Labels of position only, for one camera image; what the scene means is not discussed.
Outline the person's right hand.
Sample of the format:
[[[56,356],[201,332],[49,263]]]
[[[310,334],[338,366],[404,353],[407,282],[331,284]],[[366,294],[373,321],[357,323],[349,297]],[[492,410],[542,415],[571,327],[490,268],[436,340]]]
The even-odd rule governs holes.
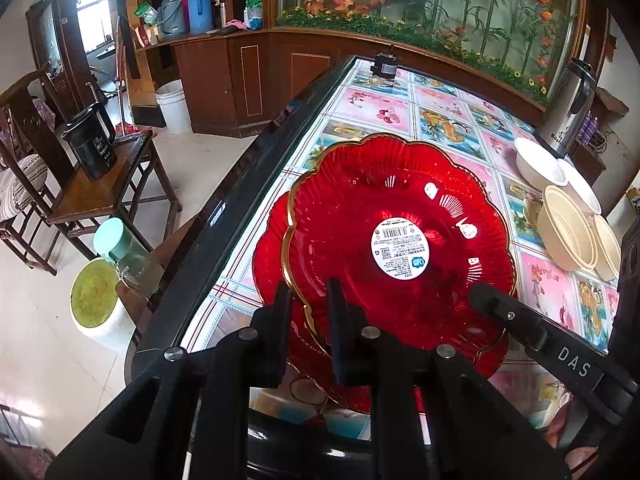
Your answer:
[[[548,445],[560,452],[573,479],[582,478],[599,451],[596,446],[578,446],[574,443],[588,415],[585,405],[571,398],[556,413],[544,435]]]

